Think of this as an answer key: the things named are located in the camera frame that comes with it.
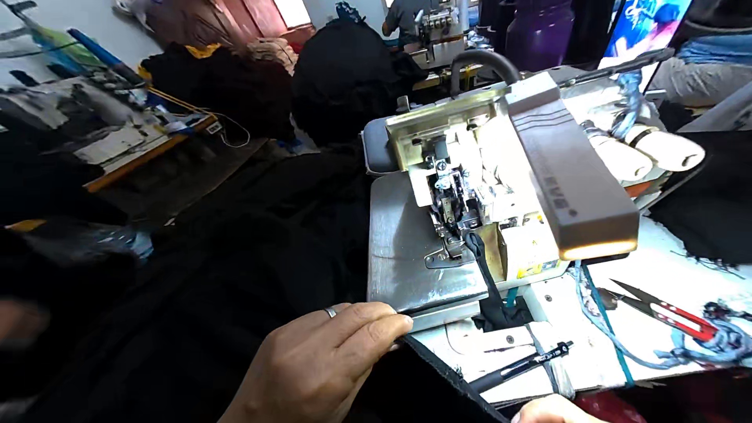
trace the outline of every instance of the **scissors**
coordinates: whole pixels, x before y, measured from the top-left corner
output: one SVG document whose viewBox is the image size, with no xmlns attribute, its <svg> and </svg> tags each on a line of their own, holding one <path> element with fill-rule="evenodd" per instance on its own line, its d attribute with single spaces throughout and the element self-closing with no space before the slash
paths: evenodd
<svg viewBox="0 0 752 423">
<path fill-rule="evenodd" d="M 679 329 L 680 331 L 686 333 L 692 338 L 695 338 L 703 342 L 708 342 L 711 339 L 713 339 L 713 336 L 715 336 L 715 333 L 718 331 L 718 329 L 715 326 L 708 323 L 705 319 L 699 318 L 689 312 L 685 312 L 684 310 L 679 309 L 678 307 L 668 304 L 666 301 L 658 300 L 656 297 L 653 297 L 652 295 L 644 291 L 641 291 L 631 285 L 627 285 L 622 282 L 615 281 L 613 279 L 612 281 L 614 281 L 616 285 L 621 286 L 622 288 L 624 288 L 624 290 L 634 295 L 638 299 L 635 300 L 634 298 L 628 297 L 625 294 L 617 294 L 613 291 L 605 290 L 611 295 L 613 295 L 614 298 L 627 303 L 629 306 L 634 307 L 635 309 L 643 312 L 646 315 L 649 315 L 652 318 L 658 319 L 659 321 L 667 324 L 668 326 Z M 662 309 L 669 310 L 670 312 L 676 315 L 680 315 L 681 317 L 686 318 L 688 321 L 691 321 L 692 323 L 697 324 L 699 326 L 699 330 L 689 327 L 685 324 L 679 323 L 678 321 L 653 310 L 650 307 L 651 304 L 655 304 L 656 306 Z"/>
</svg>

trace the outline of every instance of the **sewing machine light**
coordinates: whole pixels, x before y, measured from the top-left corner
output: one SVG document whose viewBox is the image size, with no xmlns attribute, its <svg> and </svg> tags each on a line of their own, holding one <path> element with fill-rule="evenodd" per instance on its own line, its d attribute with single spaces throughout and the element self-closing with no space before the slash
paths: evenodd
<svg viewBox="0 0 752 423">
<path fill-rule="evenodd" d="M 607 257 L 617 254 L 624 254 L 634 251 L 637 248 L 637 241 L 615 241 L 604 242 L 602 244 L 585 245 L 584 247 L 570 248 L 560 251 L 559 256 L 562 260 L 585 260 L 588 258 Z"/>
</svg>

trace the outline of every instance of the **window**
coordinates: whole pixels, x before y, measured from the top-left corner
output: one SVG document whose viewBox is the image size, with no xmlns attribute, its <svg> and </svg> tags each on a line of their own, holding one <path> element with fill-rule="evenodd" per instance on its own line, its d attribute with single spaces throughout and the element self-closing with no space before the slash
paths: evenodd
<svg viewBox="0 0 752 423">
<path fill-rule="evenodd" d="M 311 23 L 303 0 L 274 0 L 287 28 Z"/>
</svg>

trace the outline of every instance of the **yellow label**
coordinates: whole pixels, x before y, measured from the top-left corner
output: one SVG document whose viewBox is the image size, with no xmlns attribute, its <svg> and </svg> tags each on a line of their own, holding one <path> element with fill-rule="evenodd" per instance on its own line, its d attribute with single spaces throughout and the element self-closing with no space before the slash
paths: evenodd
<svg viewBox="0 0 752 423">
<path fill-rule="evenodd" d="M 525 268 L 521 267 L 517 271 L 517 278 L 522 279 L 522 278 L 526 278 L 527 276 L 537 275 L 543 272 L 544 270 L 549 270 L 549 269 L 558 267 L 559 264 L 561 264 L 561 260 L 552 260 L 546 263 L 540 263 L 540 264 L 536 264 L 530 267 L 525 267 Z"/>
</svg>

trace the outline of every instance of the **poster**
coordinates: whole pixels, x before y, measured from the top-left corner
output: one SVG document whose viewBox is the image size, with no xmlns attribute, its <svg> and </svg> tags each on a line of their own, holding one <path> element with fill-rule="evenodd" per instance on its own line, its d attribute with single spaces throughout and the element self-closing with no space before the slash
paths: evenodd
<svg viewBox="0 0 752 423">
<path fill-rule="evenodd" d="M 666 48 L 692 0 L 625 0 L 599 68 L 619 65 L 651 50 Z M 642 88 L 656 65 L 645 66 Z"/>
</svg>

